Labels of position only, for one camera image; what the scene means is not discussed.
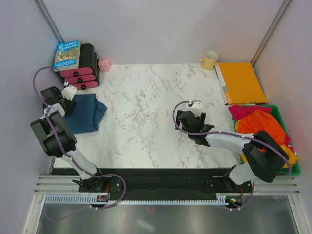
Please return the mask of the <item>blue t shirt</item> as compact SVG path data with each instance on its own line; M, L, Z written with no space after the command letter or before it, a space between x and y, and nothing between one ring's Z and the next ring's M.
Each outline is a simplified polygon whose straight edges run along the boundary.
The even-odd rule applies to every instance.
M65 121L73 134L91 133L99 130L107 107L98 101L96 94L75 95L74 100L77 105Z

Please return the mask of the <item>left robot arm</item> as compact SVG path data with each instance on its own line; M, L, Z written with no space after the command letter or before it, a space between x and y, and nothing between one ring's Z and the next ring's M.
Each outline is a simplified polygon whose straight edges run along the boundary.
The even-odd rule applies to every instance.
M101 192L107 186L106 178L76 147L77 139L64 119L75 106L73 99L76 92L77 88L69 85L63 90L50 87L41 94L36 93L43 101L43 115L30 126L48 156L66 161L79 173L81 180L91 178L90 186Z

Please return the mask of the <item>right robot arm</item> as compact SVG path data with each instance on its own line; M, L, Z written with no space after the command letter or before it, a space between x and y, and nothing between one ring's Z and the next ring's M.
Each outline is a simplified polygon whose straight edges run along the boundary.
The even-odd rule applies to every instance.
M243 154L246 163L233 166L223 179L229 192L236 191L241 184L254 179L271 183L289 165L289 157L269 133L259 130L255 134L226 132L204 123L205 115L196 116L191 111L173 114L175 128L186 133L198 145L223 148Z

